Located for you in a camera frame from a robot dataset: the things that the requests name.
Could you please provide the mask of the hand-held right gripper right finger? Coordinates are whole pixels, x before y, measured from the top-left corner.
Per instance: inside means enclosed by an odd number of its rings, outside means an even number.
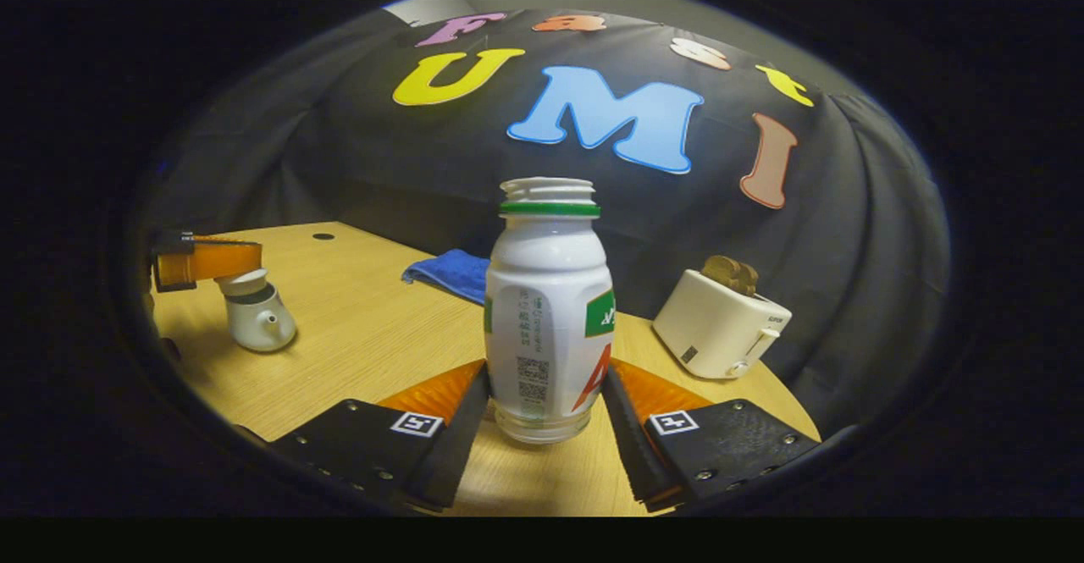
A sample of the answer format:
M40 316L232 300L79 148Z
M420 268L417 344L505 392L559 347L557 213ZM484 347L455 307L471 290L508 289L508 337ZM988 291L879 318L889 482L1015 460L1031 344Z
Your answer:
M611 360L601 394L647 511L740 498L818 446L751 400L712 402L623 360Z

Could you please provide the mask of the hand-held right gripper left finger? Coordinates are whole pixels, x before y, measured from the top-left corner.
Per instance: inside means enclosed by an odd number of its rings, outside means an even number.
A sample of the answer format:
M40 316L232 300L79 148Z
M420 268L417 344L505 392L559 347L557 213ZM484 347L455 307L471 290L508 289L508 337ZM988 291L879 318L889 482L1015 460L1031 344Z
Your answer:
M380 504L442 512L456 501L489 400L487 367L475 360L380 402L341 400L268 447Z

